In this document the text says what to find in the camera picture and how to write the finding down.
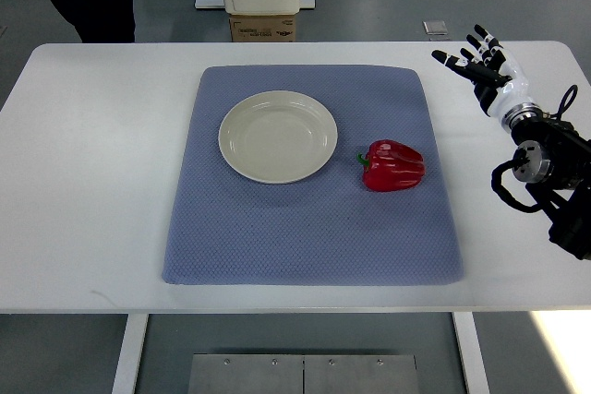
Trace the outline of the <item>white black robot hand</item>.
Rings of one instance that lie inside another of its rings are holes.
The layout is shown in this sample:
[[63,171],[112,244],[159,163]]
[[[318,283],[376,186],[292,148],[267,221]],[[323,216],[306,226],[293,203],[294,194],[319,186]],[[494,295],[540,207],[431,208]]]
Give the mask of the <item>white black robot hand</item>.
[[485,115],[495,118],[509,132],[518,121],[542,114],[529,95],[529,81],[514,55],[485,28],[476,24],[475,35],[467,35],[472,52],[459,56],[441,50],[432,57],[456,75],[469,80]]

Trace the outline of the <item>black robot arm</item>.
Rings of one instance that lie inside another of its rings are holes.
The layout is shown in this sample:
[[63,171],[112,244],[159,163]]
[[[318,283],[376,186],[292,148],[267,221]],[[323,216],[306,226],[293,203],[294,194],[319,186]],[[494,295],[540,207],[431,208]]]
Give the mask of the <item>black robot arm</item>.
[[[544,212],[551,221],[549,240],[579,260],[590,258],[590,142],[562,119],[578,87],[563,95],[556,113],[532,102],[514,106],[502,119],[514,143],[513,157],[491,173],[491,188],[508,206],[523,213]],[[525,184],[533,205],[518,201],[502,184],[506,172]]]

